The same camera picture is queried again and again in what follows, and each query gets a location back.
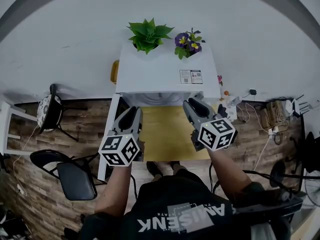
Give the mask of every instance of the white appliance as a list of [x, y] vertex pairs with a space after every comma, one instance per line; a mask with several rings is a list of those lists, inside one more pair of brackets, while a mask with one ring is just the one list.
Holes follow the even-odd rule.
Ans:
[[130, 106], [182, 106], [192, 93], [202, 92], [204, 101], [216, 103], [221, 97], [217, 70], [210, 45], [189, 58], [175, 55], [174, 40], [148, 54], [132, 43], [123, 45], [115, 92]]

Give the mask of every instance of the forearm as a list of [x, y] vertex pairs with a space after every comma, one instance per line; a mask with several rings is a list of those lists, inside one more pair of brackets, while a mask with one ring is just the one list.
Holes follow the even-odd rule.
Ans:
[[208, 150], [208, 153], [223, 192], [229, 199], [252, 182], [224, 150]]
[[115, 167], [100, 198], [95, 204], [94, 212], [104, 212], [116, 217], [124, 215], [131, 177], [131, 165]]

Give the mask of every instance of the yellow board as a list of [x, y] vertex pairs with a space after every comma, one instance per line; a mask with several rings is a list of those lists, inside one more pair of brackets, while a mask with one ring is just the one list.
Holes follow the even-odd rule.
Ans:
[[145, 106], [142, 111], [143, 161], [209, 159], [206, 149], [196, 152], [191, 141], [194, 128], [182, 106]]

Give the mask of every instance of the floral chair cushion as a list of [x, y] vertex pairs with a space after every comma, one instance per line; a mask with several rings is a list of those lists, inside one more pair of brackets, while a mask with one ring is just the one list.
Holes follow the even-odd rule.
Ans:
[[[55, 99], [56, 102], [61, 104], [61, 99], [57, 95], [54, 97], [54, 99]], [[41, 126], [43, 125], [43, 123], [45, 121], [46, 114], [47, 114], [48, 108], [49, 108], [50, 100], [51, 100], [51, 94], [46, 96], [46, 97], [44, 97], [41, 100], [41, 102], [39, 103], [38, 111], [36, 113], [36, 119], [37, 119], [37, 123], [38, 123], [39, 128], [41, 128]], [[45, 132], [51, 132], [53, 130], [54, 129], [45, 129], [44, 131]]]

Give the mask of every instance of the shoe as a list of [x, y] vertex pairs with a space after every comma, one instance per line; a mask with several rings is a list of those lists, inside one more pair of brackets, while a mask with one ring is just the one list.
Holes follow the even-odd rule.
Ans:
[[180, 162], [179, 162], [179, 161], [171, 161], [171, 162], [170, 162], [170, 166], [171, 166], [172, 170], [174, 169], [174, 165], [175, 165], [175, 164], [180, 165]]
[[153, 177], [157, 174], [160, 174], [162, 177], [164, 176], [155, 162], [146, 162], [146, 168], [148, 169], [149, 173], [152, 174]]

